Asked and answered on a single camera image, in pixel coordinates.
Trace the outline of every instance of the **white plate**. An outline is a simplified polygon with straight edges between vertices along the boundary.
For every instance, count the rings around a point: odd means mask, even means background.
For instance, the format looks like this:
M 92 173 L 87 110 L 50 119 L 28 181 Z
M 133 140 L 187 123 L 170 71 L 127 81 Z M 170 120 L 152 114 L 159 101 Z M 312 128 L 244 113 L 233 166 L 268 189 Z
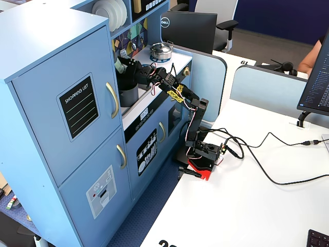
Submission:
M 113 32 L 116 29 L 118 25 L 118 17 L 113 5 L 110 4 L 108 0 L 97 1 L 93 6 L 92 14 L 109 18 L 109 30 Z
M 115 1 L 115 0 L 108 0 L 110 4 L 112 4 L 113 8 L 115 9 L 115 12 L 117 14 L 117 18 L 118 18 L 118 23 L 116 25 L 116 29 L 119 28 L 121 26 L 121 22 L 122 22 L 122 11 L 121 8 L 119 6 L 119 4 Z
M 115 1 L 119 4 L 119 6 L 121 8 L 121 12 L 122 12 L 122 22 L 121 22 L 121 25 L 123 26 L 124 23 L 125 23 L 125 21 L 127 20 L 127 8 L 126 8 L 123 0 L 115 0 Z

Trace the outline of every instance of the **black cable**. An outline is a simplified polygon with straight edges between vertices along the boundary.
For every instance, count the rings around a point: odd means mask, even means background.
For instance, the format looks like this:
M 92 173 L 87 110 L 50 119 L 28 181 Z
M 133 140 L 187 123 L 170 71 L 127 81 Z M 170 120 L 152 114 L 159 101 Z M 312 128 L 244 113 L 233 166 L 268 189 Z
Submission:
M 174 69 L 174 71 L 175 71 L 175 77 L 177 77 L 176 68 L 175 68 L 174 63 L 171 64 L 171 70 L 170 70 L 169 73 L 171 73 L 171 71 L 173 71 L 173 69 Z
M 307 180 L 301 180 L 301 181 L 296 181 L 296 182 L 289 182 L 289 183 L 278 183 L 276 181 L 274 181 L 267 173 L 266 171 L 264 170 L 263 166 L 261 165 L 261 163 L 258 161 L 258 159 L 256 158 L 256 156 L 254 155 L 254 153 L 252 152 L 250 146 L 244 141 L 242 140 L 241 138 L 239 137 L 236 137 L 236 136 L 233 136 L 233 137 L 229 137 L 225 140 L 224 142 L 224 146 L 226 146 L 227 142 L 229 139 L 237 139 L 237 140 L 240 140 L 243 142 L 243 144 L 248 148 L 249 152 L 251 153 L 251 155 L 253 156 L 253 158 L 255 159 L 255 161 L 257 162 L 257 164 L 259 165 L 259 167 L 262 169 L 263 173 L 267 176 L 267 178 L 274 184 L 276 185 L 291 185 L 291 184 L 301 184 L 301 183 L 306 183 L 306 182 L 310 182 L 310 181 L 314 181 L 316 179 L 320 179 L 320 178 L 323 178 L 323 177 L 329 177 L 329 174 L 325 174 L 325 175 L 321 175 L 321 176 L 318 176 L 318 177 L 315 177 L 315 178 L 312 178 L 312 179 L 307 179 Z
M 258 146 L 255 146 L 255 147 L 254 147 L 254 146 L 250 146 L 250 145 L 249 145 L 249 147 L 250 147 L 250 148 L 259 148 L 259 147 L 264 143 L 264 141 L 267 139 L 267 137 L 268 137 L 270 134 L 271 134 L 272 136 L 274 136 L 277 140 L 279 140 L 280 142 L 282 142 L 283 144 L 285 144 L 285 145 L 287 145 L 287 146 L 292 147 L 292 146 L 296 146 L 296 145 L 302 145 L 302 143 L 288 144 L 288 143 L 282 141 L 282 140 L 281 140 L 280 138 L 278 138 L 277 136 L 275 136 L 272 132 L 268 132 L 267 135 L 265 136 L 265 138 L 263 139 L 263 141 L 262 141 Z
M 203 133 L 206 133 L 206 132 L 215 132 L 215 131 L 218 131 L 218 132 L 222 132 L 224 134 L 227 134 L 229 135 L 230 137 L 232 137 L 232 139 L 237 143 L 237 145 L 239 146 L 240 150 L 241 150 L 241 156 L 239 156 L 236 152 L 234 152 L 231 148 L 228 148 L 227 150 L 232 154 L 234 155 L 234 157 L 238 158 L 239 160 L 243 160 L 244 157 L 245 157 L 245 153 L 243 151 L 243 148 L 241 146 L 241 143 L 238 142 L 237 139 L 234 139 L 234 136 L 231 135 L 230 133 L 228 133 L 227 129 L 225 128 L 220 128 L 220 129 L 208 129 L 208 130 L 201 130 L 199 128 L 199 132 L 203 132 Z
M 209 130 L 205 130 L 205 131 L 202 131 L 200 130 L 201 132 L 215 132 L 215 131 L 219 131 L 219 132 L 223 132 L 223 131 L 220 131 L 220 130 L 225 130 L 226 131 L 226 134 L 230 135 L 228 133 L 228 131 L 225 129 L 225 128 L 220 128 L 220 129 L 209 129 Z M 304 146 L 309 146 L 309 145 L 317 145 L 319 143 L 322 143 L 322 142 L 327 142 L 329 141 L 329 139 L 325 139 L 325 140 L 307 140 L 305 142 L 302 142 L 302 143 L 294 143 L 294 144 L 288 144 L 284 141 L 282 141 L 280 138 L 278 138 L 277 136 L 275 136 L 272 132 L 268 132 L 267 135 L 265 136 L 265 138 L 263 139 L 263 141 L 258 145 L 258 146 L 251 146 L 249 145 L 250 148 L 259 148 L 263 145 L 263 143 L 265 142 L 265 140 L 268 138 L 269 135 L 272 135 L 273 137 L 275 137 L 278 141 L 282 142 L 283 144 L 287 145 L 287 146 L 296 146 L 296 145 L 304 145 Z

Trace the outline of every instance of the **cable plug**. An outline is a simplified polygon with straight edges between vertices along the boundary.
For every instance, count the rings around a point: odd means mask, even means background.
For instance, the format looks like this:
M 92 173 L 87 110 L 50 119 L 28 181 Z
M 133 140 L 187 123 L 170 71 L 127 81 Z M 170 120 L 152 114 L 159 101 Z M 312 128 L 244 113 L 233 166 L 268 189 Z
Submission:
M 224 145 L 222 145 L 221 150 L 220 150 L 221 155 L 224 155 L 226 153 L 226 150 L 227 150 L 226 147 Z
M 225 146 L 225 148 L 236 158 L 240 158 L 236 152 L 234 152 L 229 146 Z
M 321 141 L 319 140 L 307 140 L 303 143 L 301 143 L 301 145 L 304 145 L 304 146 L 309 146 L 309 145 L 318 145 Z

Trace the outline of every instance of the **blue carpet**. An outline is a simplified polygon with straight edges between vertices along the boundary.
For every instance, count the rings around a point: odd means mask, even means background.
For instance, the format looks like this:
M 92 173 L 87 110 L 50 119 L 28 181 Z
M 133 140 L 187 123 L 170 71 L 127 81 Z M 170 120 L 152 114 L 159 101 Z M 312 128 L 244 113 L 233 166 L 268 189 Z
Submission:
M 170 155 L 107 247 L 139 247 L 178 183 L 179 164 Z

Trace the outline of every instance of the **blue wall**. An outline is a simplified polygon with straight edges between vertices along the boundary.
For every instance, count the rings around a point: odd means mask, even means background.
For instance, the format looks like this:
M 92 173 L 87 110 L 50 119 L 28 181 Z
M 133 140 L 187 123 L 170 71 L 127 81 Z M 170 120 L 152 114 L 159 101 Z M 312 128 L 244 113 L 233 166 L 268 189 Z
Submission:
M 238 28 L 315 44 L 329 28 L 329 0 L 239 0 Z

